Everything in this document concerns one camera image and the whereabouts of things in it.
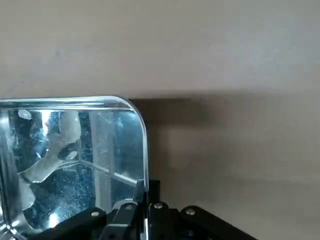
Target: metal screw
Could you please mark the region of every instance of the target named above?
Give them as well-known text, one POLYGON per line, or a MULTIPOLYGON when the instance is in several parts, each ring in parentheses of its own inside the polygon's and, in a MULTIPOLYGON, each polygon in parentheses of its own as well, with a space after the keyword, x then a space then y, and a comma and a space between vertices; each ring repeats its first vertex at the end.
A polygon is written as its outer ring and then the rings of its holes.
POLYGON ((127 205, 125 206, 125 209, 126 209, 126 210, 132 210, 132 209, 133 209, 133 206, 132 206, 131 204, 127 204, 127 205))
POLYGON ((100 213, 98 211, 93 211, 91 217, 97 217, 100 213))
POLYGON ((195 210, 193 210, 192 208, 188 208, 187 210, 185 210, 185 213, 190 216, 193 216, 196 214, 195 210))
POLYGON ((155 209, 162 209, 163 208, 163 205, 162 205, 161 202, 157 202, 153 206, 154 206, 155 209))

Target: screw head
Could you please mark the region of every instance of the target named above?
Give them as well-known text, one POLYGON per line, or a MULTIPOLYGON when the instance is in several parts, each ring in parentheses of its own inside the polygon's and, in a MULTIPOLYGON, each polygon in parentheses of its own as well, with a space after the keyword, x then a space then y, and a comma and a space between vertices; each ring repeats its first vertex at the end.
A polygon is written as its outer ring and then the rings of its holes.
POLYGON ((93 211, 90 215, 91 217, 97 217, 100 213, 98 211, 93 211))
POLYGON ((193 210, 192 208, 188 208, 187 210, 185 210, 185 213, 190 216, 193 216, 196 214, 195 210, 193 210))
POLYGON ((157 202, 153 206, 155 209, 162 209, 164 207, 161 202, 157 202))

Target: beige wall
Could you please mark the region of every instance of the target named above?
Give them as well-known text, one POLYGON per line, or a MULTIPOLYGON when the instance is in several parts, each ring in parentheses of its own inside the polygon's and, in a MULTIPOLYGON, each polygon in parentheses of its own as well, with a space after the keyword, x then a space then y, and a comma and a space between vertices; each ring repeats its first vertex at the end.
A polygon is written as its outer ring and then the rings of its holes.
POLYGON ((318 0, 2 0, 0 97, 138 98, 164 200, 261 240, 316 240, 319 10, 318 0))

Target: reflected light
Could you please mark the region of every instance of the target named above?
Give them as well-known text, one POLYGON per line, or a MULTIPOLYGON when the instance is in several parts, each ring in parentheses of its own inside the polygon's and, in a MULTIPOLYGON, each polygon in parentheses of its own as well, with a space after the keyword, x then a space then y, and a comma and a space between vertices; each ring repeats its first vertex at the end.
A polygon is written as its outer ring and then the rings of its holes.
POLYGON ((42 110, 41 113, 42 113, 42 128, 43 128, 43 134, 44 135, 47 135, 48 134, 48 127, 47 127, 47 124, 48 124, 48 121, 49 121, 49 118, 50 118, 50 114, 52 113, 53 111, 52 110, 42 110))
POLYGON ((49 228, 54 228, 58 223, 58 215, 56 213, 52 213, 49 217, 49 228))

